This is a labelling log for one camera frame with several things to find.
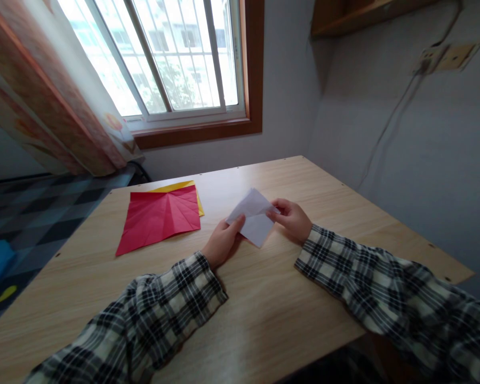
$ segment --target power cord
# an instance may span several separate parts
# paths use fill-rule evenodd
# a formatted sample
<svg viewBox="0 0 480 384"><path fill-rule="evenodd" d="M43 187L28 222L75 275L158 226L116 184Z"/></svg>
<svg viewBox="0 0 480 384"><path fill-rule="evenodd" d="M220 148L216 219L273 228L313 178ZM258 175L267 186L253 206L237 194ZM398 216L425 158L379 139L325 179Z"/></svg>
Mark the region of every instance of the power cord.
<svg viewBox="0 0 480 384"><path fill-rule="evenodd" d="M380 133L379 135L379 138L377 139L377 142L375 143L375 146L373 147L371 153L370 153L370 158L368 159L368 162L366 164L366 167L364 169L364 173L363 173L363 177L361 178L361 181L359 182L357 188L356 188L356 191L359 191L361 185L363 185L364 181L366 180L366 177L368 176L368 174L370 173L370 168L372 166L372 163L373 163L373 158L375 157L375 154L377 153L377 149L379 148L379 144L380 142L382 141L382 138L384 137L384 135L386 134L386 131L388 130L389 128L389 125L391 123L391 120L393 120L393 116L395 115L396 111L398 110L398 108L400 107L400 105L402 104L402 101L404 101L405 99L405 96L407 95L407 93L409 92L409 89L411 89L411 86L412 86L412 83L414 83L414 80L418 77L418 76L424 76L425 73L427 72L427 69L428 67L430 66L430 63L431 63L431 60L424 60L422 63L421 63L421 67L419 70L417 70L414 75L412 76L411 78L411 81L409 81L408 85L407 85L407 88L405 88L405 91L404 93L402 94L402 96L400 97L400 100L398 101L397 105L395 106L395 108L393 108L393 111L391 112L391 115L389 115L389 118L388 120L386 121L385 125L384 125L384 128L382 129L382 132ZM418 83L418 85L416 86L416 88L414 89L414 92L413 92L413 97L414 95L416 94L416 91L418 90L418 87L421 85L421 81Z"/></svg>
<svg viewBox="0 0 480 384"><path fill-rule="evenodd" d="M455 13L455 16L453 17L452 21L450 22L450 24L448 25L448 28L446 29L443 37L441 38L441 40L439 40L437 43L434 43L432 44L432 47L437 47L437 46L440 46L441 44L443 44L445 42L445 40L448 38L448 36L450 35L453 27L455 26L455 24L457 23L457 20L459 19L459 16L460 14L462 13L462 11L464 10L464 3L462 0L455 0L456 4L457 4L457 11ZM397 105L395 106L395 108L393 109L393 111L391 112L391 115L389 115L389 118L388 120L386 121L386 124L384 125L384 128L382 129L382 132L380 133L379 135L379 138L377 139L377 143L375 143L375 146L373 147L371 153L370 153L370 158L368 159L368 162L366 164L366 167L364 169L364 173L363 173L363 177L361 178L361 181L359 182L357 188L356 188L356 191L359 191L360 187L363 185L364 181L366 180L366 177L368 176L368 174L370 173L370 168L372 166L372 163L373 163L373 158L375 157L375 154L377 153L377 149L379 148L379 144L382 140L382 138L384 137L384 135L386 134L386 131L388 130L389 128L389 124L391 123L391 120L393 120L393 116L395 115L396 111L398 110L398 108L400 107L400 104L402 104L402 101L405 99L405 96L407 95L409 89L411 89L411 85L412 83L414 83L414 79L416 79L416 77L418 76L421 76L421 81L417 84L416 88L414 89L414 92L413 94L411 95L411 98L408 100L408 103L407 105L409 105L409 102L411 101L411 99L414 97L414 95L416 94L416 91L418 90L418 88L420 87L421 85L421 82L423 80L423 77L425 76L425 74L427 73L427 69L428 67L430 66L431 64L431 60L424 60L422 63L421 63L421 67L419 70L417 70L414 75L412 76L411 78L411 81L409 81L409 84L407 85L407 88L405 89L404 93L402 94L402 97L400 98L400 100L398 101Z"/></svg>
<svg viewBox="0 0 480 384"><path fill-rule="evenodd" d="M452 21L448 25L448 28L446 29L446 31L443 35L443 38L441 40L439 40L437 43L432 44L432 47L440 46L441 44L443 44L445 42L445 40L450 35L450 33L453 29L453 26L457 23L457 20L459 19L460 14L464 10L464 3L462 2L462 0L455 0L455 3L457 4L457 11L455 13L455 16L453 17Z"/></svg>

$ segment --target person's right hand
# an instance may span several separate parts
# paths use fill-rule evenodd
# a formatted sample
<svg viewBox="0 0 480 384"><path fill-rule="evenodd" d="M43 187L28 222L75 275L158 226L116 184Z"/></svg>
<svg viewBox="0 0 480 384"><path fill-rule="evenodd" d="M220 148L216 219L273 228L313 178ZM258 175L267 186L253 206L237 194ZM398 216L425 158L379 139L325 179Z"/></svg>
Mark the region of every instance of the person's right hand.
<svg viewBox="0 0 480 384"><path fill-rule="evenodd" d="M271 203L279 209L281 214L268 211L267 217L281 224L292 236L304 243L311 233L313 223L302 208L297 203L281 198L275 199Z"/></svg>

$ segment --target folded paper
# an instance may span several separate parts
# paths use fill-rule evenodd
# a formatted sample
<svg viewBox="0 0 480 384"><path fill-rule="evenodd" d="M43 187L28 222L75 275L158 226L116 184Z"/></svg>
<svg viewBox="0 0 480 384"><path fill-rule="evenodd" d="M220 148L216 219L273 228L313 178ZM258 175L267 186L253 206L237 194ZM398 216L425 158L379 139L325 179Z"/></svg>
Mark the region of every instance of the folded paper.
<svg viewBox="0 0 480 384"><path fill-rule="evenodd" d="M200 228L195 185L166 193L133 192L116 256Z"/></svg>
<svg viewBox="0 0 480 384"><path fill-rule="evenodd" d="M226 223L231 224L243 213L245 215L245 224L240 233L255 246L261 248L274 225L274 222L266 216L265 213L267 211L279 213L279 210L265 199L257 189L251 188L242 201L233 209L226 219Z"/></svg>
<svg viewBox="0 0 480 384"><path fill-rule="evenodd" d="M160 187L160 188L157 188L157 189L153 189L149 192L172 192L176 189L188 187L188 186L191 186L191 185L195 185L193 180L183 181L183 182L179 182L179 183L176 183L176 184L171 184L171 185L168 185L168 186L165 186L165 187ZM196 189L196 195L197 195L197 205L199 206L199 216L204 216L203 206L201 205L201 200L199 199L199 193L197 192L197 189Z"/></svg>

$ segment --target floral curtain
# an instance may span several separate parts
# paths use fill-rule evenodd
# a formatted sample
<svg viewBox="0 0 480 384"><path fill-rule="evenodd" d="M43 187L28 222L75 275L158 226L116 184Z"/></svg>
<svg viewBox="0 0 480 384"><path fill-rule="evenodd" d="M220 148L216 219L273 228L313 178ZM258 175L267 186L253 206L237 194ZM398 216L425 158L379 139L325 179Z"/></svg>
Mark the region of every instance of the floral curtain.
<svg viewBox="0 0 480 384"><path fill-rule="evenodd" d="M142 157L57 0L0 0L0 126L52 173Z"/></svg>

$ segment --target plaid sleeve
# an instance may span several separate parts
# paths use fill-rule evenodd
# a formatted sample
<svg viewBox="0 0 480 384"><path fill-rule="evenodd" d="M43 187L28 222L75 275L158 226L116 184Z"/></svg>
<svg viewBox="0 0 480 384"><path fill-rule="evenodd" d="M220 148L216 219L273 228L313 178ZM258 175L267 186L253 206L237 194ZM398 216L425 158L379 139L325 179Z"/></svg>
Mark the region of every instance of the plaid sleeve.
<svg viewBox="0 0 480 384"><path fill-rule="evenodd" d="M480 301L427 267L317 225L295 267L434 382L480 382Z"/></svg>
<svg viewBox="0 0 480 384"><path fill-rule="evenodd" d="M139 382L149 378L228 299L201 252L163 275L132 281L72 344L34 368L39 382Z"/></svg>

